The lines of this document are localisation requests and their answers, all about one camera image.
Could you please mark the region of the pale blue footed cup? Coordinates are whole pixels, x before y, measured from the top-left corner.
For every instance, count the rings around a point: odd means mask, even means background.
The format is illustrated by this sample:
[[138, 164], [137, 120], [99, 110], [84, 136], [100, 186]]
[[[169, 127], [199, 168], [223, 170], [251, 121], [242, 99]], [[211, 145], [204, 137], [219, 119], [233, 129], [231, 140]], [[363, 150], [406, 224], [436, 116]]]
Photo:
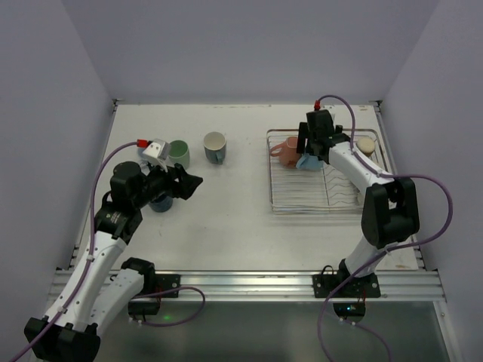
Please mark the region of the pale blue footed cup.
[[139, 158], [144, 160], [144, 161], [149, 160], [149, 153], [150, 153], [149, 147], [137, 149], [137, 154], [138, 154]]

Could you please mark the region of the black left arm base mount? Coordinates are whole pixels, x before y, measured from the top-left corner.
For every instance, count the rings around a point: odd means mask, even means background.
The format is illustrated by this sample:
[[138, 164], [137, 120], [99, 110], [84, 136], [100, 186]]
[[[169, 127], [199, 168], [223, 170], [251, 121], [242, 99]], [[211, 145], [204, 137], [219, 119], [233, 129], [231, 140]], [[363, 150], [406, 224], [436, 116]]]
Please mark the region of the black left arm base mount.
[[[144, 259], [131, 257], [122, 263], [121, 269], [133, 269], [143, 276], [143, 289], [137, 294], [142, 296], [152, 293], [160, 293], [166, 290], [172, 290], [180, 287], [181, 276], [179, 274], [161, 273], [158, 274], [153, 262]], [[177, 298], [179, 292], [169, 292], [164, 298]], [[155, 299], [149, 297], [147, 300], [128, 303], [128, 314], [133, 318], [141, 318], [145, 322], [147, 316], [157, 315], [161, 308], [162, 296]]]

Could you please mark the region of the sage green cup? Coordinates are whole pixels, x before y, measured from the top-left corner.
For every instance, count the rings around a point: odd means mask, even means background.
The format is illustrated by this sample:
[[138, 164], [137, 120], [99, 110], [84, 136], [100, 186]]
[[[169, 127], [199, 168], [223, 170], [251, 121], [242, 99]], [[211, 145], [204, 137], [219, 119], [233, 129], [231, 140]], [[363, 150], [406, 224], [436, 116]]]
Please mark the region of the sage green cup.
[[188, 144], [183, 140], [170, 142], [169, 159], [172, 164], [180, 164], [185, 170], [189, 168], [190, 154]]

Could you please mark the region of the pink mug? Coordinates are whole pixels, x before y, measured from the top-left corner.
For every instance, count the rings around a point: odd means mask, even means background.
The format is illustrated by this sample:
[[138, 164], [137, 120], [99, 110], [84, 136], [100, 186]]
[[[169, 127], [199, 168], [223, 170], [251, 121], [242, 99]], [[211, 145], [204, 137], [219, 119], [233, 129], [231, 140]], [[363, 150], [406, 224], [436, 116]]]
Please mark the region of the pink mug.
[[269, 155], [277, 158], [283, 167], [294, 169], [301, 158], [301, 154], [297, 152], [297, 141], [297, 137], [288, 137], [284, 142], [273, 146]]

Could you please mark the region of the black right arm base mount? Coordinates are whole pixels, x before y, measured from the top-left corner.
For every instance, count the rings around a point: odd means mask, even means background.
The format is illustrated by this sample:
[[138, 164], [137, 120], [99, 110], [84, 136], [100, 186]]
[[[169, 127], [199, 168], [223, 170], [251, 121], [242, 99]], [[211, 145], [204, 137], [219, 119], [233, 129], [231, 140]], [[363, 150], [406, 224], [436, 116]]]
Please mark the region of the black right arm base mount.
[[[332, 290], [342, 283], [349, 273], [340, 266], [335, 270], [331, 265], [326, 265], [318, 274], [312, 275], [312, 288], [314, 297], [325, 299]], [[368, 299], [381, 297], [380, 286], [377, 276], [372, 273], [362, 278], [353, 278], [341, 287], [335, 294], [336, 299], [351, 299], [351, 302], [335, 302], [332, 304], [334, 313], [345, 321], [357, 323], [364, 318]]]

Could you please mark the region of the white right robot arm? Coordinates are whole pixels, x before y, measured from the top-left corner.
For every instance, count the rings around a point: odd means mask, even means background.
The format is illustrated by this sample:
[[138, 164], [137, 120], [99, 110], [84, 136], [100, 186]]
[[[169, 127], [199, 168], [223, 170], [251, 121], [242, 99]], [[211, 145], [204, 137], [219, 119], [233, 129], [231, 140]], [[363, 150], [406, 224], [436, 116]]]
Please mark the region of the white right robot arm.
[[340, 171], [364, 198], [363, 237], [341, 266], [356, 278], [374, 272], [377, 255], [388, 246], [405, 242], [420, 229], [414, 181], [384, 172], [358, 150], [353, 140], [334, 124], [328, 110], [306, 113], [299, 124], [297, 151], [306, 152]]

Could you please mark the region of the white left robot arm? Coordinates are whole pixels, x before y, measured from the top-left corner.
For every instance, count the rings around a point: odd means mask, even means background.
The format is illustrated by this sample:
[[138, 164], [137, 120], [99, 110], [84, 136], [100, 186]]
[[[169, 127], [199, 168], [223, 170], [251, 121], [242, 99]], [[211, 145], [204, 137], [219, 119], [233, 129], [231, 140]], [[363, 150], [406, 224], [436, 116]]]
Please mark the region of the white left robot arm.
[[42, 318], [30, 318], [24, 334], [44, 361], [93, 361], [103, 327], [141, 292], [155, 290], [153, 263], [130, 258], [115, 280], [104, 282], [143, 217], [141, 210], [161, 196], [189, 199], [202, 184], [182, 165], [144, 173], [133, 161], [118, 164], [110, 190], [92, 223], [94, 234], [63, 291]]

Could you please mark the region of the light blue mug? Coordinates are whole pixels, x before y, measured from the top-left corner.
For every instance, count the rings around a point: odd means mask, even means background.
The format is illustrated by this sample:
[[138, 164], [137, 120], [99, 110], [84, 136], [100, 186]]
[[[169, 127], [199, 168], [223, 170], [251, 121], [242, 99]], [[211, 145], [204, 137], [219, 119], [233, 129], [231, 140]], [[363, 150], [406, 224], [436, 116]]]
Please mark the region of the light blue mug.
[[320, 171], [324, 167], [324, 162], [319, 160], [317, 156], [308, 153], [302, 154], [296, 163], [298, 170]]

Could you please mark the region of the teal grey mug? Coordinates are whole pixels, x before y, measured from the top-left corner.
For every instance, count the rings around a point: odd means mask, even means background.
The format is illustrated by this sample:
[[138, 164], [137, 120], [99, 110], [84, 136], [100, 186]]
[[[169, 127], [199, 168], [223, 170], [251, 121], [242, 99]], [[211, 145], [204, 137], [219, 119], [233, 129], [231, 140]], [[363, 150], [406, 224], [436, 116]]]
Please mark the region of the teal grey mug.
[[212, 164], [221, 165], [226, 157], [226, 138], [220, 132], [207, 133], [203, 139], [205, 156]]

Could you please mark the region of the dark blue mug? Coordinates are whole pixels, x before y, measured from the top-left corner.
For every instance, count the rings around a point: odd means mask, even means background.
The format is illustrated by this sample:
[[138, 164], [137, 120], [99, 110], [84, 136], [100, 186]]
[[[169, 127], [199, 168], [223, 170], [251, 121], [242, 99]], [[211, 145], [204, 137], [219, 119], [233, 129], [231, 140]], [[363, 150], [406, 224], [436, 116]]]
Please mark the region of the dark blue mug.
[[150, 208], [156, 213], [164, 213], [172, 208], [173, 198], [168, 195], [161, 195], [149, 203]]

